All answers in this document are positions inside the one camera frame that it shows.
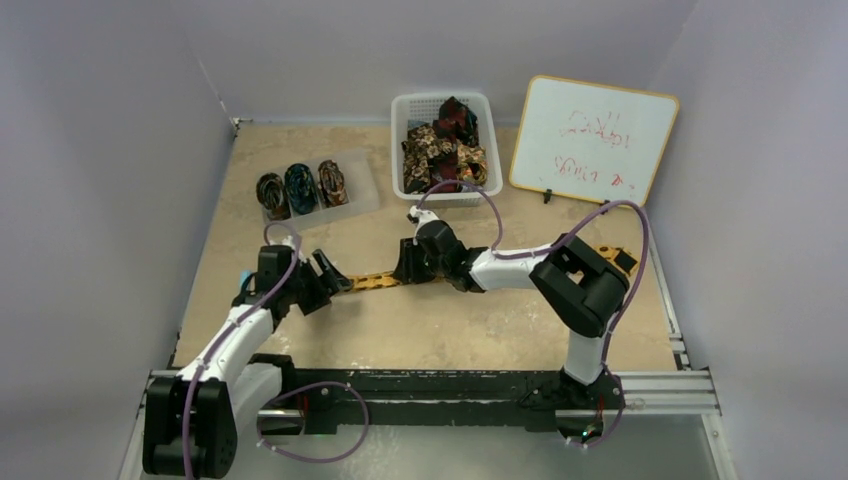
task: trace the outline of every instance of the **beige tabletop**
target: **beige tabletop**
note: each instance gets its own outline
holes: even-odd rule
[[[507,176],[516,129],[498,129]],[[305,252],[321,248],[344,274],[395,267],[398,241],[411,237],[409,204],[392,192],[389,127],[247,125],[239,131],[204,247],[177,345],[185,365],[227,316],[243,270],[255,269],[263,221],[254,193],[259,174],[333,152],[367,151],[380,209],[301,232]],[[597,206],[507,183],[495,197],[504,223],[500,248],[536,247],[555,240]],[[488,246],[497,235],[486,204],[437,209],[466,246]],[[619,209],[580,233],[592,245],[624,247],[638,256],[641,230],[633,211]],[[612,370],[675,370],[667,321],[653,266],[612,340]],[[557,369],[565,360],[568,329],[535,290],[460,293],[446,283],[402,286],[334,297],[308,317],[297,307],[260,348],[292,355],[300,367],[422,369]]]

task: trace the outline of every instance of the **laundry basket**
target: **laundry basket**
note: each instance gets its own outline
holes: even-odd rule
[[[498,144],[495,140],[495,126],[492,122],[492,109],[489,100],[476,92],[438,92],[414,93],[401,95],[392,101],[392,188],[395,195],[418,202],[422,194],[407,194],[403,188],[403,148],[401,142],[406,140],[409,120],[419,120],[432,123],[439,118],[439,107],[450,97],[456,97],[477,115],[477,129],[480,135],[480,146],[486,149],[486,162],[489,175],[483,190],[493,197],[503,188],[503,174],[498,157]],[[477,192],[468,193],[434,193],[427,197],[429,208],[438,207],[472,207],[479,205],[483,197]]]

